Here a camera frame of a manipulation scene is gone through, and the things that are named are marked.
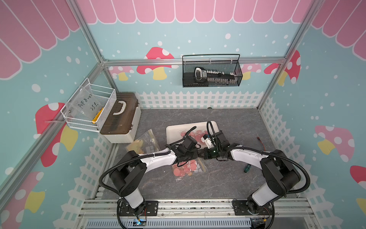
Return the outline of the ziploc bag of cookies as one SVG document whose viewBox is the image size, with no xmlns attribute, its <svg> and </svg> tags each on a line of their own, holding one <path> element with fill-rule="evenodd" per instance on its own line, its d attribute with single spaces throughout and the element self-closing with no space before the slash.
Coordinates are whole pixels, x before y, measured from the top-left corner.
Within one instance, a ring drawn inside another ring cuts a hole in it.
<svg viewBox="0 0 366 229">
<path fill-rule="evenodd" d="M 160 151 L 159 144 L 152 129 L 146 131 L 142 136 L 125 147 L 126 151 L 134 151 L 138 155 L 150 154 Z"/>
<path fill-rule="evenodd" d="M 172 165 L 173 175 L 176 181 L 182 181 L 188 177 L 205 173 L 207 168 L 201 158 L 192 159 L 188 162 Z"/>
</svg>

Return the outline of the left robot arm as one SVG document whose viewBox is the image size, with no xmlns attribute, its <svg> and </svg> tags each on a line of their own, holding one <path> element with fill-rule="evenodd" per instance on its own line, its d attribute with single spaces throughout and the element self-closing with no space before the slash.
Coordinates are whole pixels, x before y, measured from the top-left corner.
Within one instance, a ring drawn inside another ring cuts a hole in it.
<svg viewBox="0 0 366 229">
<path fill-rule="evenodd" d="M 118 164 L 101 174 L 99 185 L 124 199 L 133 210 L 141 211 L 145 200 L 138 186 L 146 172 L 171 165 L 180 168 L 198 158 L 197 141 L 189 135 L 196 128 L 189 129 L 182 139 L 166 145 L 162 151 L 142 155 L 129 151 Z"/>
</svg>

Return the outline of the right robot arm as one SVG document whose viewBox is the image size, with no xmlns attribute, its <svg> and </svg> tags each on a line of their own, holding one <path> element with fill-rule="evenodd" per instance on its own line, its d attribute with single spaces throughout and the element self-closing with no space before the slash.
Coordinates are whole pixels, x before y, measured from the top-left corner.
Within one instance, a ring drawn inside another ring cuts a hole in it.
<svg viewBox="0 0 366 229">
<path fill-rule="evenodd" d="M 230 144 L 221 131 L 214 131 L 212 122 L 208 121 L 206 128 L 207 136 L 203 138 L 207 145 L 205 159 L 239 161 L 261 169 L 266 182 L 246 199 L 244 208 L 249 214 L 259 215 L 265 206 L 274 210 L 274 202 L 278 199 L 309 188 L 311 179 L 306 169 L 289 159 L 283 151 L 269 152 Z"/>
</svg>

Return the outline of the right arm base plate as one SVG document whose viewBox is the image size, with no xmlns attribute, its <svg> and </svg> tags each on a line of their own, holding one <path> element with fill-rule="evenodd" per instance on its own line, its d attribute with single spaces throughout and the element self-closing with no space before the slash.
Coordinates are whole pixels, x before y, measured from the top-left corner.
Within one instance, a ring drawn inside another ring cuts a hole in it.
<svg viewBox="0 0 366 229">
<path fill-rule="evenodd" d="M 232 206 L 236 216 L 271 216 L 274 209 L 271 203 L 267 203 L 264 206 L 257 206 L 254 202 L 246 199 L 233 199 Z"/>
</svg>

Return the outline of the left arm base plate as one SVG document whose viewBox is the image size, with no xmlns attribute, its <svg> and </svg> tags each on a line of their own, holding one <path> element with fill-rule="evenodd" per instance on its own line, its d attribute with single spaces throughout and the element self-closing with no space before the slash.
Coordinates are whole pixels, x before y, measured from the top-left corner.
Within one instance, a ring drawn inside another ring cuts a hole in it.
<svg viewBox="0 0 366 229">
<path fill-rule="evenodd" d="M 120 204 L 118 215 L 121 217 L 125 216 L 157 216 L 158 212 L 158 201 L 144 201 L 137 208 L 132 208 L 129 204 L 124 201 Z"/>
</svg>

